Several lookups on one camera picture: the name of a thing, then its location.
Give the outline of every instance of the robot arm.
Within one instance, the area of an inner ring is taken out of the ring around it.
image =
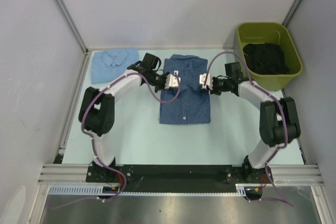
[[[260,110],[259,133],[261,140],[252,153],[247,156],[244,164],[248,163],[251,169],[261,169],[276,149],[283,146],[285,141],[282,120],[278,119],[279,108],[271,97],[256,89],[250,81],[244,80],[239,62],[226,64],[225,70],[227,78],[212,78],[211,75],[208,75],[205,82],[206,74],[202,74],[200,75],[200,84],[211,94],[220,95],[222,92],[232,92]],[[279,102],[284,111],[288,143],[290,143],[301,133],[295,102],[292,98],[280,99]]]
[[[136,73],[143,75],[149,84],[155,87],[155,92],[178,87],[176,79],[178,72],[175,71],[174,75],[168,72],[157,74],[157,71],[154,70],[154,68],[158,62],[161,62],[158,57],[146,54],[142,61],[138,61],[137,63],[129,66],[126,72],[122,74],[121,77],[117,78],[117,80],[120,78],[123,79],[105,91],[104,94],[102,94],[96,101],[95,105],[99,104],[100,108],[97,108],[98,106],[96,108],[93,106],[85,118],[84,129],[94,135],[98,156],[107,166],[112,164],[114,155],[108,143],[103,139],[103,135],[108,133],[113,127],[115,103],[131,90],[144,84],[142,77]],[[80,122],[82,122],[83,115],[91,101],[104,88],[106,88],[106,86],[101,89],[95,89],[93,87],[86,89],[79,112]],[[101,166],[100,162],[96,162],[96,158],[94,161],[96,164]]]

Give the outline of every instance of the aluminum frame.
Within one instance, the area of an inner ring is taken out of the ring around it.
[[[330,208],[328,195],[324,182],[317,165],[270,165],[274,182],[277,186],[311,186],[318,213],[322,224],[335,223],[333,210]],[[39,190],[34,203],[33,211],[29,219],[29,224],[38,224],[42,218],[44,205],[50,186],[52,185],[85,185],[101,187],[105,183],[86,183],[88,165],[65,165],[46,164],[43,166],[38,180]],[[253,184],[236,184],[237,188]],[[148,193],[136,193],[134,196],[148,195]],[[162,196],[165,194],[151,194],[151,196]],[[200,196],[202,194],[181,194],[182,196]],[[204,194],[207,196],[230,196],[221,194]]]

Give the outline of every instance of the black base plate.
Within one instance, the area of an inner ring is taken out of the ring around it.
[[[127,178],[125,191],[133,193],[235,193],[235,184],[260,184],[259,174],[248,181],[242,167],[232,165],[122,165],[115,169]],[[86,182],[108,184],[119,179],[114,172],[92,163]]]

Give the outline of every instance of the purple cable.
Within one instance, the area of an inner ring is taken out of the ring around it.
[[[178,79],[178,76],[176,76],[177,84],[178,84],[178,89],[177,89],[176,95],[175,95],[171,100],[169,100],[169,101],[162,101],[162,100],[160,100],[159,98],[156,97],[156,95],[154,94],[153,90],[151,89],[150,84],[148,83],[148,81],[147,81],[147,79],[145,78],[145,76],[143,76],[143,75],[140,74],[140,73],[136,73],[136,72],[134,72],[134,73],[129,73],[129,74],[125,75],[125,76],[121,76],[121,77],[119,77],[117,80],[115,80],[114,82],[112,82],[112,83],[111,83],[110,85],[108,85],[106,88],[104,88],[103,90],[101,90],[101,91],[96,95],[96,97],[91,101],[91,103],[89,104],[88,108],[86,109],[86,111],[85,111],[85,113],[84,113],[84,115],[83,115],[82,124],[81,124],[81,130],[82,130],[82,132],[83,132],[84,134],[86,134],[86,135],[88,135],[89,137],[91,137],[91,139],[92,139],[92,149],[93,149],[93,153],[94,153],[94,155],[95,155],[97,161],[98,161],[104,168],[106,168],[106,169],[108,169],[108,170],[111,170],[111,171],[113,171],[113,172],[115,172],[115,173],[119,173],[119,174],[122,176],[122,179],[123,179],[123,181],[124,181],[124,184],[123,184],[122,188],[119,190],[119,192],[117,192],[117,193],[116,193],[115,195],[113,195],[111,198],[105,199],[104,202],[108,202],[108,201],[114,200],[117,196],[119,196],[119,195],[125,190],[125,188],[126,188],[126,181],[127,181],[127,179],[126,179],[124,173],[122,173],[122,172],[120,172],[120,171],[118,171],[118,170],[116,170],[116,169],[113,169],[113,168],[111,168],[111,167],[105,165],[105,164],[102,162],[102,160],[101,160],[101,159],[99,158],[99,156],[98,156],[97,149],[96,149],[96,146],[95,146],[95,144],[94,144],[95,136],[94,136],[93,134],[91,134],[90,132],[85,131],[85,129],[84,129],[84,122],[85,122],[85,120],[86,120],[86,117],[88,116],[89,111],[91,110],[91,108],[93,107],[93,105],[95,104],[95,102],[98,100],[98,98],[99,98],[103,93],[105,93],[107,90],[109,90],[109,89],[112,88],[114,85],[116,85],[119,81],[125,79],[125,78],[128,77],[128,76],[140,76],[140,77],[144,80],[144,82],[146,83],[146,85],[148,86],[148,89],[149,89],[149,91],[151,92],[151,94],[152,94],[152,95],[154,96],[154,98],[155,98],[157,101],[159,101],[160,103],[167,104],[167,103],[171,103],[171,102],[175,101],[175,99],[177,98],[177,96],[179,95],[179,93],[180,93],[180,91],[181,91],[180,80]],[[81,201],[83,201],[83,200],[87,200],[87,199],[96,199],[96,197],[86,197],[86,198],[77,199],[77,200],[74,200],[74,201],[65,203],[65,204],[63,204],[63,205],[54,207],[54,208],[52,208],[52,210],[56,210],[56,209],[59,209],[59,208],[62,208],[62,207],[70,206],[70,205],[72,205],[72,204],[74,204],[74,203],[78,203],[78,202],[81,202]]]
[[[209,67],[208,67],[208,70],[206,72],[206,76],[205,76],[205,81],[204,83],[206,83],[206,80],[208,78],[208,75],[209,75],[209,72],[210,72],[210,68],[212,66],[212,64],[214,63],[214,61],[221,55],[224,55],[224,54],[232,54],[234,56],[236,56],[244,65],[245,69],[246,69],[246,72],[247,72],[247,77],[248,77],[248,80],[250,81],[251,85],[260,90],[262,93],[266,94],[267,96],[269,96],[270,98],[272,98],[275,103],[277,104],[278,108],[279,108],[279,112],[280,112],[280,115],[281,115],[281,119],[282,119],[282,124],[283,124],[283,131],[285,132],[285,144],[283,146],[278,146],[276,148],[276,150],[274,151],[274,153],[268,158],[268,160],[266,161],[265,163],[265,172],[266,172],[266,175],[267,175],[267,178],[268,180],[271,182],[274,190],[278,193],[278,195],[282,198],[282,199],[277,199],[277,198],[265,198],[265,199],[261,199],[261,200],[249,200],[248,197],[246,196],[245,198],[249,201],[249,202],[260,202],[260,201],[280,201],[280,202],[284,202],[288,205],[290,205],[291,207],[294,207],[294,205],[289,202],[289,200],[287,200],[283,195],[282,193],[279,191],[279,189],[276,187],[276,185],[274,184],[273,180],[271,179],[271,177],[268,175],[268,170],[267,170],[267,165],[268,163],[276,156],[276,154],[278,153],[279,149],[284,149],[287,147],[288,145],[288,131],[287,131],[287,124],[286,124],[286,119],[285,119],[285,114],[283,112],[283,109],[282,109],[282,106],[280,104],[280,102],[278,101],[278,99],[276,97],[274,97],[272,94],[270,94],[267,90],[263,89],[262,87],[258,86],[258,85],[255,85],[252,81],[252,78],[251,78],[251,75],[250,75],[250,72],[249,72],[249,69],[246,65],[246,63],[244,62],[244,60],[242,59],[242,57],[235,53],[235,52],[230,52],[230,51],[224,51],[224,52],[220,52],[219,54],[217,54],[213,59],[212,61],[210,62],[209,64]]]

